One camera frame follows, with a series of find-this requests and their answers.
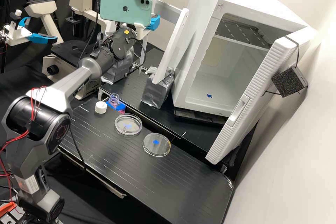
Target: red wire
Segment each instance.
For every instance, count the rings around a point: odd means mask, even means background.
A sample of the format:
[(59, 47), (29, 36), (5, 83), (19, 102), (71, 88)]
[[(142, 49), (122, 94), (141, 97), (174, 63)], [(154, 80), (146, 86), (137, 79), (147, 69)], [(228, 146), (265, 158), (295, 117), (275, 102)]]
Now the red wire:
[[(37, 88), (37, 87), (33, 87), (33, 88), (31, 89), (31, 96), (30, 96), (30, 104), (31, 104), (31, 107), (32, 107), (32, 108), (31, 108), (31, 120), (34, 119), (34, 105), (33, 105), (33, 90), (34, 90), (34, 89), (38, 89), (38, 88)], [(17, 141), (17, 140), (19, 140), (19, 139), (21, 139), (21, 138), (26, 137), (28, 134), (29, 134), (29, 130), (26, 130), (26, 131), (25, 131), (23, 134), (21, 134), (20, 136), (17, 136), (17, 137), (15, 137), (15, 138), (13, 138), (13, 139), (7, 141), (7, 142), (3, 145), (3, 147), (1, 148), (1, 150), (0, 150), (0, 154), (1, 154), (1, 152), (7, 147), (7, 145), (9, 145), (10, 143), (15, 142), (15, 141)], [(9, 178), (9, 175), (12, 174), (12, 173), (10, 173), (10, 174), (7, 173), (7, 170), (6, 170), (6, 168), (5, 168), (5, 165), (3, 164), (3, 162), (2, 162), (1, 159), (0, 159), (0, 165), (1, 165), (2, 169), (3, 169), (3, 172), (5, 173), (5, 174), (1, 174), (0, 177), (6, 176), (6, 178), (7, 178), (7, 182), (8, 182), (8, 187), (9, 187), (9, 197), (10, 197), (10, 200), (13, 201), (13, 200), (12, 200), (11, 180), (10, 180), (10, 178)]]

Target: orange part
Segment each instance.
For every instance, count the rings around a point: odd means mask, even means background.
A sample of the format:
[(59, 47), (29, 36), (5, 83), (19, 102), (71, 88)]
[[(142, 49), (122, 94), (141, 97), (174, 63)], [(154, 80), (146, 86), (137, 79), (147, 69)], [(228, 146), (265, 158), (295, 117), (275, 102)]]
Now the orange part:
[(14, 208), (16, 208), (16, 204), (14, 202), (9, 202), (6, 205), (3, 205), (0, 207), (0, 217), (12, 211)]

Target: black foam block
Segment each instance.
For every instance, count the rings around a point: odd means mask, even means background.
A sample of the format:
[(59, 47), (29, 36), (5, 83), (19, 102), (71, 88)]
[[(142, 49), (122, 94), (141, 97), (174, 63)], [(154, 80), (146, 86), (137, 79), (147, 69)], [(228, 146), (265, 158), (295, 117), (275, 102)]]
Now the black foam block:
[(308, 82), (297, 67), (287, 70), (272, 77), (272, 82), (282, 97), (286, 97), (308, 86)]

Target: black table surface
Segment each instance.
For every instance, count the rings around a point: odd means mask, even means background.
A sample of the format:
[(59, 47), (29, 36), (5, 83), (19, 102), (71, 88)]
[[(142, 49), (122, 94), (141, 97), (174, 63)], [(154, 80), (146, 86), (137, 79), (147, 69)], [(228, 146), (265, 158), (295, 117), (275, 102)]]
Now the black table surface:
[[(92, 172), (172, 224), (222, 223), (233, 192), (225, 175), (176, 147), (175, 140), (167, 156), (147, 154), (142, 141), (152, 133), (147, 128), (151, 124), (135, 136), (122, 135), (114, 126), (120, 113), (112, 108), (95, 113), (97, 101), (92, 98), (77, 107), (71, 118), (73, 135)], [(70, 133), (59, 147), (80, 162)]]

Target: white bottle cap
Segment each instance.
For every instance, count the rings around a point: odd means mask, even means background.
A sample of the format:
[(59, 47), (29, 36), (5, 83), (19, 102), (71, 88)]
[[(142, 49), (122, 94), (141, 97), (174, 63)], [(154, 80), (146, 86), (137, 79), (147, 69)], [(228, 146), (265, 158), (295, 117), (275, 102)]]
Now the white bottle cap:
[(98, 114), (104, 114), (106, 112), (106, 110), (107, 110), (107, 104), (106, 104), (106, 102), (103, 102), (103, 101), (96, 102), (96, 107), (94, 108), (94, 110)]
[(15, 15), (16, 15), (16, 16), (21, 16), (21, 14), (22, 14), (22, 11), (21, 11), (21, 10), (17, 9), (17, 10), (15, 11)]

